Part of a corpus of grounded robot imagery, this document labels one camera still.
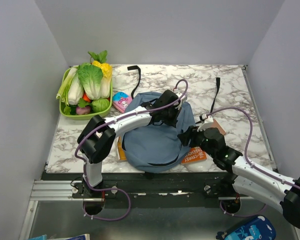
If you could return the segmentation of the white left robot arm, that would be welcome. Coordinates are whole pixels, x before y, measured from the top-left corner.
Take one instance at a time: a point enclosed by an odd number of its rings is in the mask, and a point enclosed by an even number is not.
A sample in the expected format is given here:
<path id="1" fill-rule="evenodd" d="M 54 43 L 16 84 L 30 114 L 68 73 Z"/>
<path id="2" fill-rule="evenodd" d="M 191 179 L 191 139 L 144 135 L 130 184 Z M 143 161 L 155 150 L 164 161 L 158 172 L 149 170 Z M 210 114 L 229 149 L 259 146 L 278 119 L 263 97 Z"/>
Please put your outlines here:
<path id="1" fill-rule="evenodd" d="M 139 127 L 163 123 L 175 127 L 186 92 L 166 90 L 159 98 L 143 102 L 135 109 L 119 116 L 93 117 L 77 139 L 75 157 L 84 161 L 83 191 L 91 198 L 101 191 L 102 161 L 109 155 L 116 138 Z"/>

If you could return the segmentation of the blue student backpack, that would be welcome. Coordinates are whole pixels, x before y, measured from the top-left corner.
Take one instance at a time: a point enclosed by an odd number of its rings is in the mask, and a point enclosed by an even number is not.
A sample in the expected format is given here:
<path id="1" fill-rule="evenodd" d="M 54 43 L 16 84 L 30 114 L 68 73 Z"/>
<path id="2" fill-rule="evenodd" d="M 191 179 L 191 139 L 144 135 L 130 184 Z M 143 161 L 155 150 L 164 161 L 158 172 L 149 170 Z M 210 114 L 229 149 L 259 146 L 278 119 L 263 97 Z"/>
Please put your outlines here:
<path id="1" fill-rule="evenodd" d="M 122 148 L 127 162 L 139 171 L 154 174 L 180 165 L 191 148 L 183 146 L 177 135 L 194 124 L 192 107 L 185 102 L 176 127 L 151 124 L 125 133 Z"/>

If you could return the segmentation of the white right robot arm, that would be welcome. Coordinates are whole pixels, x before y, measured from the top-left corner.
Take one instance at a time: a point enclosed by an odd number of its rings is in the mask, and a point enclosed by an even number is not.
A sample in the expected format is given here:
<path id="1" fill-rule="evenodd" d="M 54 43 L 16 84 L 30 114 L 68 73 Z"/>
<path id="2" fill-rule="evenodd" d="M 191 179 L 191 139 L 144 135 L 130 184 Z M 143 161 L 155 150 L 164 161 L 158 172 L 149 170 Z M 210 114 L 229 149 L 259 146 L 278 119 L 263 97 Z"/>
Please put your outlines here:
<path id="1" fill-rule="evenodd" d="M 220 183 L 224 195 L 237 192 L 252 197 L 276 209 L 291 225 L 300 229 L 300 177 L 293 179 L 250 161 L 227 146 L 217 128 L 198 130 L 190 126 L 178 138 L 184 146 L 201 148 L 218 168 L 231 174 L 232 179 Z"/>

